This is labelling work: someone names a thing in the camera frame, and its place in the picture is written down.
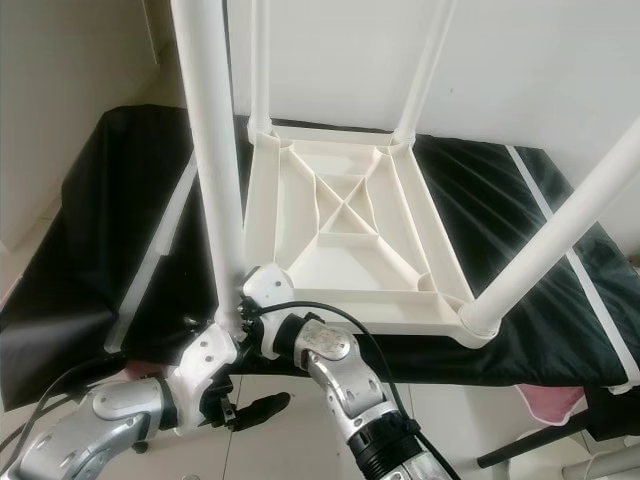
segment black tablecloth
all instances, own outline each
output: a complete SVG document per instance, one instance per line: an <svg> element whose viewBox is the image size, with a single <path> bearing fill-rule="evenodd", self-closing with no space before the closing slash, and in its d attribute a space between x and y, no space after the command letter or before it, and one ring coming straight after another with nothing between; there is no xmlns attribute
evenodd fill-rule
<svg viewBox="0 0 640 480"><path fill-rule="evenodd" d="M236 120L244 201L252 146L246 118ZM60 213L0 313L0 380L7 409L37 399L71 366L104 355L106 334L191 151L184 110L147 105L103 116L64 182ZM568 183L543 151L518 151L549 204L558 208L571 193ZM504 146L418 135L414 152L477 296L544 217ZM160 260L125 339L130 358L176 362L192 338L184 317L211 316L215 289L203 218L196 181L171 254ZM640 277L599 225L575 250L640 359ZM443 337L385 335L378 341L396 380L403 382L612 386L627 381L566 259L509 312L497 338L481 349ZM361 343L375 368L377 359L367 342ZM300 374L280 360L236 371Z"/></svg>

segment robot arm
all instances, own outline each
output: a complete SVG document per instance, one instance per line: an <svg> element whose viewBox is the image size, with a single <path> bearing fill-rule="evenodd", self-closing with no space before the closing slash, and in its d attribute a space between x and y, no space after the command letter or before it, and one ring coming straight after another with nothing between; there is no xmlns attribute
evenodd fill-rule
<svg viewBox="0 0 640 480"><path fill-rule="evenodd" d="M178 434L205 423L242 430L262 423L288 404L286 394L236 411L227 394L228 369L247 348L259 345L268 359L291 359L323 389L344 441L367 480L450 480L446 469L416 439L415 421L384 393L378 376L360 356L356 338L326 326L313 314L260 309L293 300L276 265L254 271L239 308L247 339L232 338L216 324L184 351L166 379L147 378L90 392L79 409L41 434L0 480L92 480L107 461L158 430Z"/></svg>

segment white wall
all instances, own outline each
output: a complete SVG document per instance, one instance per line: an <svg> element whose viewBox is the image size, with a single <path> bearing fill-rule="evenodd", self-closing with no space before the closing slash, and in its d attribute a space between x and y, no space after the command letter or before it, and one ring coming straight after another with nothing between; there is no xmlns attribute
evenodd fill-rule
<svg viewBox="0 0 640 480"><path fill-rule="evenodd" d="M393 129L434 0L272 0L272 116ZM229 2L250 105L250 0ZM545 148L575 185L640 114L640 2L459 0L420 133ZM602 223L640 249L640 180Z"/></svg>
<svg viewBox="0 0 640 480"><path fill-rule="evenodd" d="M141 0L0 0L0 240L59 193L100 115L155 70Z"/></svg>

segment pink cloth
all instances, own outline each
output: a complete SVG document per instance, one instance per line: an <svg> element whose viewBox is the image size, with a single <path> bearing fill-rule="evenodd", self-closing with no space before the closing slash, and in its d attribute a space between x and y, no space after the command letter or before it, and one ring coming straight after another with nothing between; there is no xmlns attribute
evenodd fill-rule
<svg viewBox="0 0 640 480"><path fill-rule="evenodd" d="M582 387L516 385L531 415L547 425L564 425L584 397Z"/></svg>

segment white pipe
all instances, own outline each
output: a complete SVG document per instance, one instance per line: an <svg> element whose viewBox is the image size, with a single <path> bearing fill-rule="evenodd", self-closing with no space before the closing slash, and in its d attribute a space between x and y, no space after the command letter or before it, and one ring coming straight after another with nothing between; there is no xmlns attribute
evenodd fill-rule
<svg viewBox="0 0 640 480"><path fill-rule="evenodd" d="M270 133L269 117L269 0L253 0L251 9L251 116L249 141L256 133Z"/></svg>
<svg viewBox="0 0 640 480"><path fill-rule="evenodd" d="M591 480L640 467L640 444L562 469L564 480Z"/></svg>
<svg viewBox="0 0 640 480"><path fill-rule="evenodd" d="M413 145L415 142L416 127L427 100L429 87L449 31L456 2L457 0L438 0L436 4L433 19L427 30L427 40L400 116L400 122L398 122L398 127L393 132L394 143L410 143Z"/></svg>
<svg viewBox="0 0 640 480"><path fill-rule="evenodd" d="M171 5L215 271L215 321L242 335L236 310L245 275L242 209L222 1Z"/></svg>
<svg viewBox="0 0 640 480"><path fill-rule="evenodd" d="M640 117L547 223L480 296L460 310L477 335L494 335L501 318L591 228L640 171Z"/></svg>

